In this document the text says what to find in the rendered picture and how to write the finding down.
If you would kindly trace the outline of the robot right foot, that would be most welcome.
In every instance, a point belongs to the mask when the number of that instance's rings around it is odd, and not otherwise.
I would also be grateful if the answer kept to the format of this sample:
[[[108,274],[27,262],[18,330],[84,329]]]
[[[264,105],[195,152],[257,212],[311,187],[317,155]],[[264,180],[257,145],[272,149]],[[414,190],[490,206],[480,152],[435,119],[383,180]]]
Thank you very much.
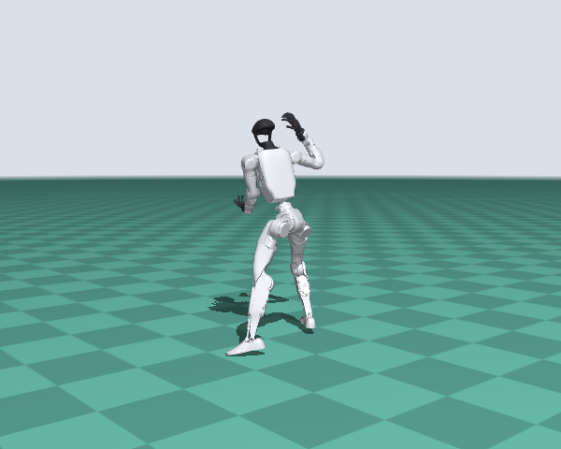
[[[308,317],[309,318],[306,318],[306,316],[302,316],[300,317],[299,321],[306,328],[315,328],[316,327],[315,319],[313,317],[310,317],[310,315],[308,315]]]

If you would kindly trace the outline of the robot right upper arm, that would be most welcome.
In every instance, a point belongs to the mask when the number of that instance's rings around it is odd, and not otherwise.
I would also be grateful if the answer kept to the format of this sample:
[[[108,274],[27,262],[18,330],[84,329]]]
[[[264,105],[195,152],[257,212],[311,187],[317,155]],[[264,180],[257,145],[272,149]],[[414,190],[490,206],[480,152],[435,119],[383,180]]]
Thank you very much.
[[[304,153],[291,151],[289,151],[289,153],[291,154],[293,164],[298,164],[304,167],[311,167],[313,169],[320,169],[323,167],[323,165],[319,165],[317,163],[316,158],[312,159],[310,156],[305,155]]]

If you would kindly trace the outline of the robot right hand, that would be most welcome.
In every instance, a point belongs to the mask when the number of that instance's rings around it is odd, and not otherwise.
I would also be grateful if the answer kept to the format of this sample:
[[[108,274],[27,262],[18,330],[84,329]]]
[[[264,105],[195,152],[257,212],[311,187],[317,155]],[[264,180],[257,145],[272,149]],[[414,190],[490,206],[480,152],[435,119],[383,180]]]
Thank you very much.
[[[304,128],[301,128],[300,123],[298,122],[298,120],[295,118],[295,116],[292,113],[285,113],[281,116],[282,118],[287,118],[287,119],[282,119],[282,121],[287,121],[289,122],[292,126],[290,125],[286,125],[287,128],[291,128],[294,129],[296,131],[296,136],[298,137],[298,139],[300,141],[304,141],[305,138],[303,136],[304,133]]]

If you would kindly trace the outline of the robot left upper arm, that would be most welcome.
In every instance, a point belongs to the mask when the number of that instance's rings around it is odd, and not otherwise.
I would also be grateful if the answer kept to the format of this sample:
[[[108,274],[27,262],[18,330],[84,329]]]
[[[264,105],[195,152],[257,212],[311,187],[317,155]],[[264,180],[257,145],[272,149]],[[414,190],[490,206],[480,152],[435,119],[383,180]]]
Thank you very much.
[[[258,186],[256,187],[256,176],[255,176],[255,168],[258,163],[258,155],[246,155],[241,159],[241,167],[243,169],[243,176],[245,183],[247,185],[247,189],[250,194],[250,199],[255,199],[260,195],[260,190]]]

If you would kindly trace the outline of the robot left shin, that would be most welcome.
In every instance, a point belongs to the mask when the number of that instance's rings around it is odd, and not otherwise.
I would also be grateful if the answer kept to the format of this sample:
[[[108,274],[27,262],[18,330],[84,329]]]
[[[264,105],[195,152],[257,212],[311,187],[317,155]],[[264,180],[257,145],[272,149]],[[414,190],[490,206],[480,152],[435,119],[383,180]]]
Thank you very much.
[[[253,282],[254,279],[252,281],[252,290],[251,290],[250,301],[249,301],[248,326],[247,326],[248,332],[245,341],[249,341],[249,340],[254,341],[260,319],[264,317],[265,314],[269,290],[272,285],[271,279],[266,275],[263,275],[258,278],[255,287],[253,287]],[[249,338],[249,330],[251,334],[250,338]],[[253,338],[253,340],[251,340],[251,338]]]

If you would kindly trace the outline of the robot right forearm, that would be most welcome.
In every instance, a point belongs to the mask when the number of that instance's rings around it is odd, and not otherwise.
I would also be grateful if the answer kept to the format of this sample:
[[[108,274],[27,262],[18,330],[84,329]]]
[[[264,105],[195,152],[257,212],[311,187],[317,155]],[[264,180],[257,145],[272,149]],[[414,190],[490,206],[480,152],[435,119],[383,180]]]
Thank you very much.
[[[323,158],[323,155],[322,155],[321,151],[319,149],[317,149],[317,147],[316,147],[315,143],[313,142],[312,138],[308,135],[308,133],[306,131],[304,131],[303,136],[304,136],[305,140],[301,141],[301,142],[303,143],[306,150],[308,151],[309,156],[310,157],[315,156],[317,163],[319,165],[323,165],[324,164],[324,158]]]

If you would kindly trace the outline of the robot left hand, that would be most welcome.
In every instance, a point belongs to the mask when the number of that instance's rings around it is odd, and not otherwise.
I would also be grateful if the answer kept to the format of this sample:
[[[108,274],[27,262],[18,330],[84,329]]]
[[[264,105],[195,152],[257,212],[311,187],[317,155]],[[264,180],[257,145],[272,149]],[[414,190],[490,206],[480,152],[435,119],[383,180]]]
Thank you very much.
[[[245,210],[245,206],[244,206],[245,203],[243,203],[243,196],[241,196],[241,203],[240,203],[240,201],[239,201],[239,196],[237,197],[237,200],[234,199],[234,201],[235,201],[235,204],[236,204],[238,207],[240,207],[240,208],[242,209],[242,211],[244,212],[244,210]]]

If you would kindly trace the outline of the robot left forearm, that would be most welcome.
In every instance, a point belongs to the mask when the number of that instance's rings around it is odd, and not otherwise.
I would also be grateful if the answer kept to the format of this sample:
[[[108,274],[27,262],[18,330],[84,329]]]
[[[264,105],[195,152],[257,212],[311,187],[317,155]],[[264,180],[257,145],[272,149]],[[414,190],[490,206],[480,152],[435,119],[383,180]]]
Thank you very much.
[[[250,199],[250,194],[248,189],[246,189],[246,193],[245,193],[245,210],[244,210],[244,214],[252,214],[252,211],[254,210],[254,206],[256,203],[257,198],[255,199]]]

